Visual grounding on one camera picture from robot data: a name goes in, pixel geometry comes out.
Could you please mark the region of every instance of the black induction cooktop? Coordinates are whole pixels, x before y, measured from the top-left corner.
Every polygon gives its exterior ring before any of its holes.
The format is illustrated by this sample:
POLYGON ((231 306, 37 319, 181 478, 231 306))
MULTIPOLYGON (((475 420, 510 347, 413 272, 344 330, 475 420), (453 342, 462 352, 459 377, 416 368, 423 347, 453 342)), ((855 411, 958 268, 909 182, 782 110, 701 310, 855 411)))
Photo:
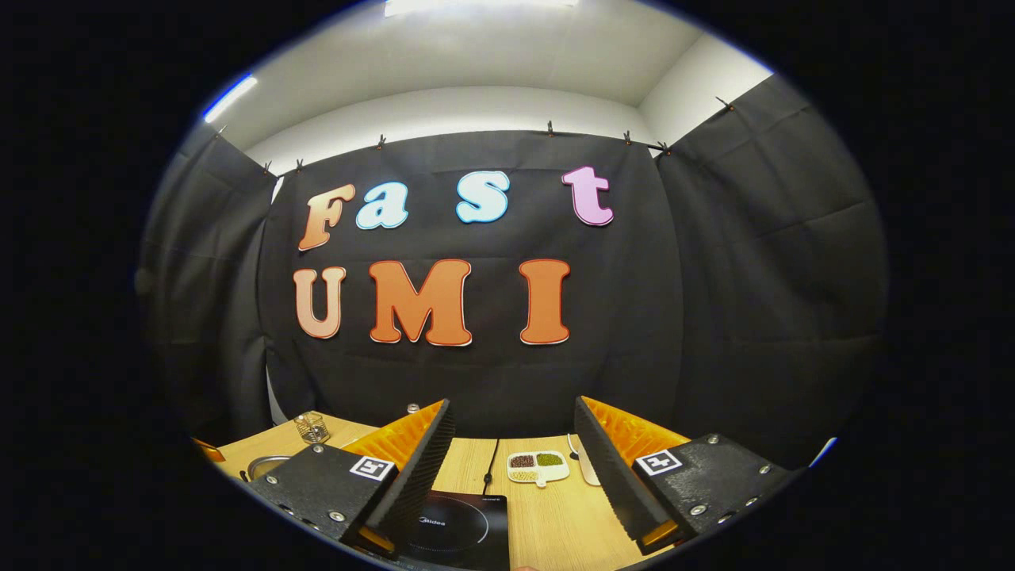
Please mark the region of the black induction cooktop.
POLYGON ((509 571, 507 498, 430 492, 402 558, 473 571, 509 571))

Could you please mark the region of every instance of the black cable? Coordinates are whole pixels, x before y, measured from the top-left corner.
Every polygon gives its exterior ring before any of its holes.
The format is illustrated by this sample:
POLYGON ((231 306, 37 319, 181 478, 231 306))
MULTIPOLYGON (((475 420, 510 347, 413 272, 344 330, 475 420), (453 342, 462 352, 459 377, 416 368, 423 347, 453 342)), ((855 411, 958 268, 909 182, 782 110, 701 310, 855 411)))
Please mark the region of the black cable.
POLYGON ((483 495, 486 495, 486 487, 490 485, 490 481, 493 480, 493 460, 497 458, 497 448, 500 447, 500 439, 497 439, 496 444, 493 445, 493 455, 490 456, 490 466, 486 469, 486 475, 483 476, 483 495))

